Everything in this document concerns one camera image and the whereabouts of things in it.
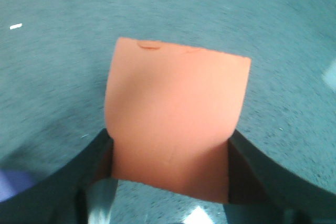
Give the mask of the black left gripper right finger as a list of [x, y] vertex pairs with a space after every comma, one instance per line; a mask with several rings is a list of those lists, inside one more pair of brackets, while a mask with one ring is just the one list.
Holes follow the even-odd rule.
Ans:
[[228, 140], [228, 223], [335, 223], [335, 193], [299, 177], [240, 132]]

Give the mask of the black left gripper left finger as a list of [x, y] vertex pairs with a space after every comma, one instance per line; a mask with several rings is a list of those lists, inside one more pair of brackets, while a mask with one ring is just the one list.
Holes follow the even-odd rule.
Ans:
[[88, 223], [86, 189], [112, 174], [113, 138], [106, 129], [65, 166], [1, 203], [1, 223], [56, 223], [68, 205]]

